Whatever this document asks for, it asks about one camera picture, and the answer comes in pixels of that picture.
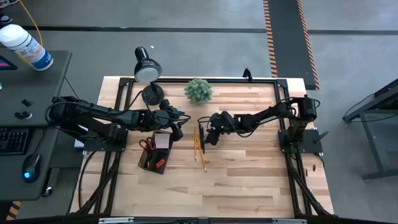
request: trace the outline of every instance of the gray floor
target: gray floor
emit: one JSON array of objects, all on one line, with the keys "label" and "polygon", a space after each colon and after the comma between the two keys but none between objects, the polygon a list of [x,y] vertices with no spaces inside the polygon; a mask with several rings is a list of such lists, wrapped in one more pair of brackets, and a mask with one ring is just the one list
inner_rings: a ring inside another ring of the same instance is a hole
[{"label": "gray floor", "polygon": [[[36,0],[25,4],[40,25],[265,28],[261,0],[118,0],[102,4],[94,0]],[[303,8],[309,29],[398,29],[395,0],[303,0]],[[30,25],[19,6],[4,12],[16,22]],[[73,52],[67,75],[80,97],[88,101],[96,101],[103,76],[132,75],[132,51],[139,45],[149,49],[166,75],[240,76],[249,67],[256,77],[271,76],[263,34],[47,31],[43,38],[48,50]],[[362,125],[345,124],[341,117],[351,105],[398,78],[398,38],[311,35],[310,40],[320,80],[320,91],[310,95],[322,102],[316,126],[330,132],[322,144],[335,213],[396,222],[398,177],[361,180],[363,174],[376,171],[376,165]],[[87,85],[94,90],[87,91]],[[62,208],[67,208],[72,187],[58,192],[51,203],[49,199],[25,203],[22,217],[32,216],[28,211],[38,208],[45,211],[40,214],[43,216],[66,212],[48,204],[63,202]]]}]

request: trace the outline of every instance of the scissors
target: scissors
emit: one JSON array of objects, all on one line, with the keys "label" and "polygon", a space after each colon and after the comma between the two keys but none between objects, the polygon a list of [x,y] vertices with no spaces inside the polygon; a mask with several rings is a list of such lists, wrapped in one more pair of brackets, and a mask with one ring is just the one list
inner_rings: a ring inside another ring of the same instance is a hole
[{"label": "scissors", "polygon": [[151,137],[148,137],[147,139],[141,139],[138,144],[148,153],[146,163],[149,168],[149,161],[152,159],[152,155],[154,154],[156,148],[155,141]]}]

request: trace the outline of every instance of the lamp base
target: lamp base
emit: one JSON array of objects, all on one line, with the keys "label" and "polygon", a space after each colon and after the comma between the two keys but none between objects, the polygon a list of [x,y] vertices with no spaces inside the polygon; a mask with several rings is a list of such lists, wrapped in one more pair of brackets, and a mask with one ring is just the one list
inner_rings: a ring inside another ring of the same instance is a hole
[{"label": "lamp base", "polygon": [[151,106],[158,105],[164,99],[164,91],[162,87],[156,84],[151,83],[149,86],[144,88],[142,93],[144,94],[142,99]]}]

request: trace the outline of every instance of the wooden table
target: wooden table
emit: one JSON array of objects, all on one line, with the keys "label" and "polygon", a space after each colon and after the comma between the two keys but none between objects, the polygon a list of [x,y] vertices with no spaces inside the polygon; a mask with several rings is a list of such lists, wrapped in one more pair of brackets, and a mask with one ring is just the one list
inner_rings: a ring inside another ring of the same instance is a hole
[{"label": "wooden table", "polygon": [[[104,78],[99,105],[114,106],[119,79]],[[305,94],[302,79],[291,78],[287,82],[290,96]],[[223,110],[231,114],[264,110],[275,105],[272,85],[214,83],[212,101],[200,106],[191,105],[184,95],[186,83],[159,85],[170,104],[192,116],[192,119],[182,128],[184,137],[173,144],[164,175],[137,166],[142,153],[138,141],[152,133],[129,132],[127,148],[121,159],[112,216],[294,216],[285,157],[280,152],[277,138],[277,120],[258,127],[250,138],[241,138],[236,134],[223,135],[217,146],[206,145],[208,172],[204,172],[200,159],[195,162],[193,156],[193,127],[197,125],[197,118]],[[145,83],[134,83],[132,99],[145,86]],[[139,108],[145,108],[141,97],[132,106],[132,109]],[[98,185],[103,157],[104,153],[97,152],[86,168],[82,183],[83,203]],[[308,187],[324,208],[333,213],[322,162],[313,154],[302,154],[302,157]],[[298,190],[297,193],[304,211],[302,192]],[[103,207],[107,195],[104,194]],[[76,191],[71,212],[77,208]]]}]

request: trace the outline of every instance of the desk lamp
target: desk lamp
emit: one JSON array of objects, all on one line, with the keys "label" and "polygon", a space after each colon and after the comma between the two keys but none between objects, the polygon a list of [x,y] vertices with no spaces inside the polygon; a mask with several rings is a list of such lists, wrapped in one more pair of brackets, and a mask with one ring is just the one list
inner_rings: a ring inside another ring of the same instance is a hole
[{"label": "desk lamp", "polygon": [[155,80],[162,74],[162,67],[155,60],[149,58],[147,50],[143,47],[136,48],[137,65],[134,69],[134,78],[137,82],[150,83],[142,91],[142,99],[148,105],[158,105],[164,99],[162,87],[155,84]]}]

